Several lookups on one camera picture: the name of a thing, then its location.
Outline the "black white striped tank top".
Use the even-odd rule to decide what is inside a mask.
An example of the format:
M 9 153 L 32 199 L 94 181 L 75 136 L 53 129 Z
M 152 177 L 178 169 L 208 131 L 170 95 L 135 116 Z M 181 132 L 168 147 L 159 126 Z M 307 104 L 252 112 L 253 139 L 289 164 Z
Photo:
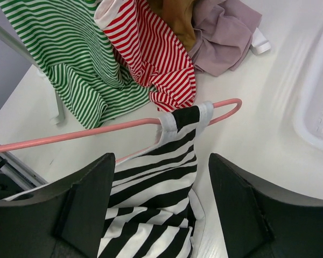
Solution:
M 193 191 L 197 106 L 176 114 L 177 139 L 115 161 L 97 257 L 191 257 L 204 212 Z

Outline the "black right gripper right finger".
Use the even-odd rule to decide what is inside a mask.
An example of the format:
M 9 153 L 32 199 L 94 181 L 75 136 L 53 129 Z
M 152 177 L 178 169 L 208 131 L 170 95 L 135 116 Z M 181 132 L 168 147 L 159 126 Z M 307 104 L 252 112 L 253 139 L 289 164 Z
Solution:
M 323 200 L 251 174 L 219 154 L 209 174 L 229 257 L 323 257 Z

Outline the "green white striped tank top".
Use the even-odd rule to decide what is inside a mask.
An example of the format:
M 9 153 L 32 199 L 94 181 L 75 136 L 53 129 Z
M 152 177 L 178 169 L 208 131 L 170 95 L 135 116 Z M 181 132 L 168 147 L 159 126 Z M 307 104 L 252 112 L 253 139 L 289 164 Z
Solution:
M 86 129 L 141 108 L 149 90 L 114 56 L 94 22 L 98 1 L 0 1 L 64 105 Z

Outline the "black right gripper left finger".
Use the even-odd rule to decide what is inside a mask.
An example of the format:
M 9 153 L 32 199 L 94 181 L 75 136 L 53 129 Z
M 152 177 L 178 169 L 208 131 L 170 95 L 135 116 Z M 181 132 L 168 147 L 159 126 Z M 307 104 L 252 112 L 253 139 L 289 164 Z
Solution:
M 0 257 L 97 257 L 115 156 L 0 200 Z

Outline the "pink wire hanger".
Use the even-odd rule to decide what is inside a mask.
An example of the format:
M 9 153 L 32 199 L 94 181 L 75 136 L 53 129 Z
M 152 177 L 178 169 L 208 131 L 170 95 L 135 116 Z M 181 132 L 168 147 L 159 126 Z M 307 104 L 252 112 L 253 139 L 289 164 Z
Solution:
M 214 109 L 227 106 L 227 105 L 233 105 L 233 104 L 235 105 L 235 107 L 232 110 L 215 119 L 209 120 L 209 118 L 211 118 L 213 115 Z M 203 130 L 208 125 L 215 124 L 217 122 L 220 122 L 234 115 L 241 108 L 241 106 L 242 106 L 242 101 L 238 98 L 228 99 L 228 100 L 216 102 L 216 103 L 204 102 L 197 106 L 199 110 L 200 118 L 203 119 L 198 122 L 198 125 L 200 126 L 200 129 Z M 0 145 L 0 158 L 2 158 L 3 160 L 4 159 L 13 160 L 12 157 L 9 157 L 12 151 L 44 146 L 44 145 L 54 144 L 57 142 L 74 140 L 79 138 L 91 137 L 94 135 L 124 130 L 124 129 L 133 128 L 133 127 L 142 126 L 142 125 L 158 125 L 160 127 L 160 137 L 158 138 L 156 143 L 149 148 L 139 151 L 138 154 L 150 152 L 151 150 L 157 147 L 163 146 L 177 139 L 177 134 L 179 131 L 181 131 L 183 126 L 177 125 L 177 122 L 174 116 L 178 114 L 180 111 L 181 110 L 179 109 L 174 111 L 173 113 L 168 112 L 163 116 L 161 116 L 160 118 L 139 119 L 139 120 L 129 121 L 121 124 L 94 128 L 90 130 L 66 133 L 66 134 L 56 135 L 52 137 L 18 142 L 14 144 Z

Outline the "red white striped tank top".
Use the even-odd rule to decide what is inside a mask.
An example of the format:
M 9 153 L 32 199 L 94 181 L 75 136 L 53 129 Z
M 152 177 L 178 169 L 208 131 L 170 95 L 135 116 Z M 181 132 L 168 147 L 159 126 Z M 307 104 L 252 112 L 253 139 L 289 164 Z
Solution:
M 186 49 L 147 1 L 101 1 L 94 21 L 139 85 L 150 88 L 158 110 L 193 105 L 194 67 Z

